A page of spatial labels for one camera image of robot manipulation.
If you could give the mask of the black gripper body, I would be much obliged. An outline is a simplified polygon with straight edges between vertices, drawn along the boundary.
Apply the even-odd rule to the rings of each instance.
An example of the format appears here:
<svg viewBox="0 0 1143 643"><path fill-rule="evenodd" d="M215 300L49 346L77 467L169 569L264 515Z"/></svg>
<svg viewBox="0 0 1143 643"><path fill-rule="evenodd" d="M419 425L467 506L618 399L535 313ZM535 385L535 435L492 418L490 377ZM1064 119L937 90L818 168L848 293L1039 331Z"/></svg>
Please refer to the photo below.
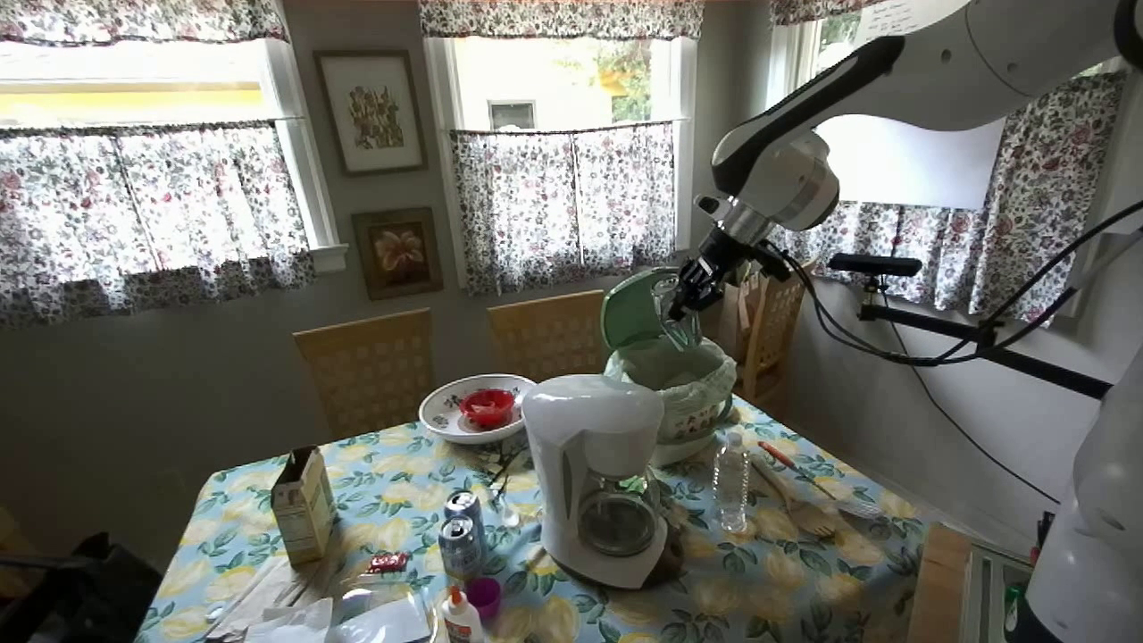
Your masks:
<svg viewBox="0 0 1143 643"><path fill-rule="evenodd" d="M710 234L699 255L680 267L668 319L684 323L690 313L708 310L742 260L756 260L761 272L780 281L793 275L793 267L780 256L780 249L767 238L746 248L724 234Z"/></svg>

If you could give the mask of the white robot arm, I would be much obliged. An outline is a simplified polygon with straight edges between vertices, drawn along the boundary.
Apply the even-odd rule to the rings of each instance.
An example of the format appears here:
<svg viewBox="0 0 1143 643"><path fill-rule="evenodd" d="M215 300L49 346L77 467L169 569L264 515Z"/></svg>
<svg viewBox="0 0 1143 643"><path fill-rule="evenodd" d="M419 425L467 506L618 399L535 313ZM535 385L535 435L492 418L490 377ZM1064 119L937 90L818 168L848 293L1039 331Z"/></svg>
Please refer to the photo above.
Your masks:
<svg viewBox="0 0 1143 643"><path fill-rule="evenodd" d="M970 0L911 36L856 48L720 141L716 229L684 266L668 313L684 323L716 304L740 260L774 260L771 224L812 229L837 207L822 122L975 130L1116 53L1141 62L1141 0ZM1033 566L1026 613L1058 643L1143 643L1143 354L1099 396Z"/></svg>

